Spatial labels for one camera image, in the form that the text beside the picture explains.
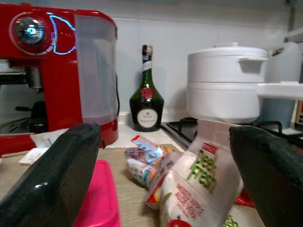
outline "pink container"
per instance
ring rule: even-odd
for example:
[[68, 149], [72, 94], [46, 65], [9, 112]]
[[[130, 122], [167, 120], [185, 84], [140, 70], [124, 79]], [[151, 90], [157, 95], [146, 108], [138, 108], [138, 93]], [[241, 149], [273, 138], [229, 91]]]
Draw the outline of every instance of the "pink container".
[[107, 161], [97, 160], [74, 227], [120, 227], [115, 182]]

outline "blue led light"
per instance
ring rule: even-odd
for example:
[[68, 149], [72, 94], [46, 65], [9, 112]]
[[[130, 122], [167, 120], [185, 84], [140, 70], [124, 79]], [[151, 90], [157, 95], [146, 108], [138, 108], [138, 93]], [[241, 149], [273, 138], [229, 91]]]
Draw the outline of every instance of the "blue led light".
[[61, 17], [55, 16], [55, 15], [50, 15], [49, 18], [50, 18], [50, 20], [51, 20], [51, 22], [52, 22], [52, 24], [53, 24], [53, 30], [54, 30], [54, 32], [55, 32], [54, 45], [53, 45], [53, 52], [56, 53], [56, 54], [64, 55], [64, 54], [68, 54], [68, 53], [72, 52], [73, 50], [75, 50], [75, 49], [76, 49], [76, 46], [74, 46], [73, 48], [71, 48], [68, 52], [57, 52], [57, 51], [56, 51], [56, 49], [57, 49], [58, 34], [57, 34], [57, 26], [56, 26], [56, 23], [55, 23], [55, 21], [54, 21], [53, 18], [57, 18], [57, 19], [63, 21], [63, 22], [66, 23], [66, 24], [68, 25], [68, 27], [70, 27], [70, 29], [73, 30], [73, 31], [76, 31], [76, 29], [70, 24], [69, 21], [64, 20], [64, 19], [61, 18]]

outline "rice cooker handle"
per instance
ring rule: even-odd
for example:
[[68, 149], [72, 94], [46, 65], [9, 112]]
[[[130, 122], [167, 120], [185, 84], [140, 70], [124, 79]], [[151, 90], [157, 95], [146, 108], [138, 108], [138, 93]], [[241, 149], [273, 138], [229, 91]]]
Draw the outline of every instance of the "rice cooker handle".
[[267, 57], [255, 57], [255, 56], [242, 56], [238, 58], [238, 62], [242, 61], [267, 61]]
[[263, 98], [303, 100], [303, 84], [296, 81], [257, 84], [256, 92]]

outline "green glass bottle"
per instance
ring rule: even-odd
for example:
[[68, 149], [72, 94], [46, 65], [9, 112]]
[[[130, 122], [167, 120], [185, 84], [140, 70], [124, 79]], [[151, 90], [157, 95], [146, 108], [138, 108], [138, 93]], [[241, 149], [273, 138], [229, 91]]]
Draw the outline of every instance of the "green glass bottle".
[[142, 82], [129, 100], [134, 129], [156, 131], [160, 128], [164, 100], [152, 81], [152, 46], [142, 47]]

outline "espresso machine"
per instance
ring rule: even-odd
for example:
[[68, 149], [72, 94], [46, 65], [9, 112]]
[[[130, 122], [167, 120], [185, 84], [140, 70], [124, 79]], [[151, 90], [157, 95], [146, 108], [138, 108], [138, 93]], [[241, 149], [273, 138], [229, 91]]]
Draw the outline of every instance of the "espresso machine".
[[82, 122], [99, 124], [106, 144], [117, 139], [117, 27], [110, 17], [0, 4], [0, 34], [0, 156], [35, 147], [32, 133]]

